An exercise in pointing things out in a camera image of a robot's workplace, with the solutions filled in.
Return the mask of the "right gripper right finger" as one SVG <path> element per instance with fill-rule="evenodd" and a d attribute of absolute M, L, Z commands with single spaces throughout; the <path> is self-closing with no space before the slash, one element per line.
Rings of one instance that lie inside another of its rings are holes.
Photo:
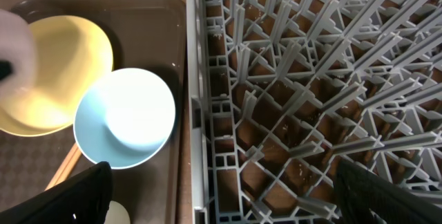
<path fill-rule="evenodd" d="M 440 223 L 441 208 L 370 171 L 341 160 L 334 179 L 344 223 Z"/>

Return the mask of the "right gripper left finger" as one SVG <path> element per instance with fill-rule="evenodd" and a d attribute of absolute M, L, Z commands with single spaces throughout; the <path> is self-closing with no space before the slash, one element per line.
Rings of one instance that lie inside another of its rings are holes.
<path fill-rule="evenodd" d="M 103 224 L 113 196 L 108 162 L 99 162 L 62 183 L 1 212 L 1 224 Z"/>

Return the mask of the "small pale green cup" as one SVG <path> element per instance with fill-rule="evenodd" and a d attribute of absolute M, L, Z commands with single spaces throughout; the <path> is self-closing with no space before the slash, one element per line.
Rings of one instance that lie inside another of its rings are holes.
<path fill-rule="evenodd" d="M 104 224 L 131 224 L 126 208 L 116 201 L 111 201 Z"/>

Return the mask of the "light blue bowl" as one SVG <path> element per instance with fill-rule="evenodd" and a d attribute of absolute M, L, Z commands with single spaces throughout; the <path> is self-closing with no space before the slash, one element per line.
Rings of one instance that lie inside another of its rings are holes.
<path fill-rule="evenodd" d="M 175 99 L 160 76 L 123 68 L 87 90 L 75 113 L 73 133 L 92 163 L 129 169 L 159 152 L 173 133 L 175 119 Z"/>

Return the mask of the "white bowl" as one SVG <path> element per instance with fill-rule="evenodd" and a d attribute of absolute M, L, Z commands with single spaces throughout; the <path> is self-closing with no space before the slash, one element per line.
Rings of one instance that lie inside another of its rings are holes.
<path fill-rule="evenodd" d="M 37 51 L 28 23 L 1 10 L 1 98 L 29 90 L 36 72 Z"/>

